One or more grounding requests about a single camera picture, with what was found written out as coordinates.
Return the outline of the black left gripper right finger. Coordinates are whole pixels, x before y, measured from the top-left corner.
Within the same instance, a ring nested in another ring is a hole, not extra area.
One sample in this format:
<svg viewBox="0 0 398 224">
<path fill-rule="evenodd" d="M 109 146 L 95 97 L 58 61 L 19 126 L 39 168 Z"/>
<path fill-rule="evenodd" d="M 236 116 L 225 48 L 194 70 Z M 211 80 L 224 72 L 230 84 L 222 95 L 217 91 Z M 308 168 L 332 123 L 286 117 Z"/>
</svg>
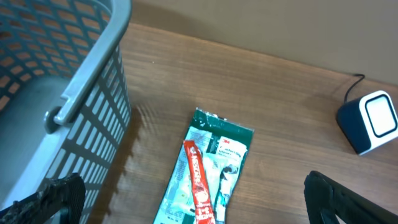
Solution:
<svg viewBox="0 0 398 224">
<path fill-rule="evenodd" d="M 318 171 L 304 182 L 310 224 L 395 224 L 397 215 L 358 195 Z"/>
</svg>

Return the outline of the red Nescafe stick sachet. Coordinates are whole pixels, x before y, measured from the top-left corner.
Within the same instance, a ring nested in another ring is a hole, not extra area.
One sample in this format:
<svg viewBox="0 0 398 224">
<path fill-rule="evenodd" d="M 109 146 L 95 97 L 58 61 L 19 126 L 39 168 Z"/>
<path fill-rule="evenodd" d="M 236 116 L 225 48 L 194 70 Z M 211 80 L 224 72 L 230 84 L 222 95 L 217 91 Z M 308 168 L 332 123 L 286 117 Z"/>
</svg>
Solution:
<svg viewBox="0 0 398 224">
<path fill-rule="evenodd" d="M 193 140 L 184 140 L 183 146 L 192 182 L 196 224 L 215 224 L 216 221 L 201 152 Z"/>
</svg>

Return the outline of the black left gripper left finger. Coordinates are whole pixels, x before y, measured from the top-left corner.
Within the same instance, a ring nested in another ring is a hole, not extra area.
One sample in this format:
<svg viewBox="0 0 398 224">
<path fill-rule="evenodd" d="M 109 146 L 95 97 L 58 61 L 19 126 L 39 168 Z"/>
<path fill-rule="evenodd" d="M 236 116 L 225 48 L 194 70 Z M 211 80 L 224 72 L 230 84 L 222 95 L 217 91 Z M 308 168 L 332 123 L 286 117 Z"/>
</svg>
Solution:
<svg viewBox="0 0 398 224">
<path fill-rule="evenodd" d="M 79 223 L 85 194 L 85 183 L 77 173 L 52 179 L 44 190 L 1 210 L 1 223 L 45 223 L 56 214 L 59 223 Z"/>
</svg>

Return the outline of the green 3M product package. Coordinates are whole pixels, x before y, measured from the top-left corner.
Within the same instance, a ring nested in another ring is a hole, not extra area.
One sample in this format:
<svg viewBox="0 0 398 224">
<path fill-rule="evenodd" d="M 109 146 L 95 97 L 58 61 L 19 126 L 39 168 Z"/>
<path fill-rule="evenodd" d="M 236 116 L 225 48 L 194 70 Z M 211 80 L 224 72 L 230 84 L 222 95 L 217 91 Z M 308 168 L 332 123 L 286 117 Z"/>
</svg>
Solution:
<svg viewBox="0 0 398 224">
<path fill-rule="evenodd" d="M 201 152 L 216 223 L 226 222 L 227 207 L 241 175 L 253 134 L 252 129 L 199 108 L 193 114 L 185 140 L 193 140 Z M 181 154 L 186 156 L 183 145 L 178 157 Z M 162 209 L 165 193 L 154 223 L 196 223 L 195 215 L 185 215 L 181 220 L 168 217 Z"/>
</svg>

